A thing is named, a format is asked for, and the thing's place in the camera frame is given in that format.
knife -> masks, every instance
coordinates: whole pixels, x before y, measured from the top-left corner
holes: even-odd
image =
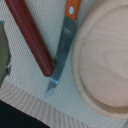
[[[50,78],[45,98],[49,98],[55,91],[63,71],[66,59],[72,44],[73,37],[77,28],[76,17],[79,11],[81,0],[67,0],[65,17],[61,32],[61,37],[55,59],[55,69]]]
[[[24,0],[5,0],[44,76],[53,74],[54,63]]]

textured fabric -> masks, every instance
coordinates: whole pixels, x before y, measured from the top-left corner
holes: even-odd
[[[0,91],[0,100],[44,122],[51,128],[90,128],[6,81]]]
[[[78,27],[95,2],[96,0],[82,0],[78,14]],[[62,29],[66,0],[26,0],[26,4],[54,59]],[[6,81],[45,101],[44,94],[49,78],[43,76],[4,0],[0,1],[0,10],[0,20],[5,21],[5,30],[12,54],[11,76],[7,77]],[[46,102],[92,128],[123,128],[126,119],[112,119],[100,115],[82,99],[73,80],[73,46],[74,44],[71,47],[59,85],[54,95]]]

dark object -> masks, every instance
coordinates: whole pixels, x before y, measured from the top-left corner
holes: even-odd
[[[6,75],[10,74],[11,55],[4,31],[4,22],[0,21],[0,87]]]
[[[54,64],[24,0],[5,0],[43,74],[51,76]]]
[[[0,101],[0,128],[49,128],[35,118]]]

knife blade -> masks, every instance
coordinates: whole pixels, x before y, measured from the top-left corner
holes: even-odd
[[[50,78],[45,98],[49,98],[55,91],[59,83],[61,73],[66,63],[66,59],[72,44],[73,37],[77,28],[76,17],[81,0],[68,0],[66,5],[65,17],[62,32],[59,40],[57,54],[55,58],[55,69]]]

table surface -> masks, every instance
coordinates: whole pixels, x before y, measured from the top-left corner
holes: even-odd
[[[78,28],[87,11],[96,1],[82,0],[77,18]],[[66,0],[25,0],[25,2],[52,58],[55,59]],[[6,81],[92,128],[122,128],[125,126],[126,119],[112,119],[100,115],[79,94],[72,73],[74,41],[59,85],[54,95],[50,99],[45,100],[44,94],[48,87],[49,78],[43,76],[4,0],[0,1],[0,8],[0,20],[5,21],[5,31],[8,36],[12,55],[11,75],[10,77],[6,77]]]

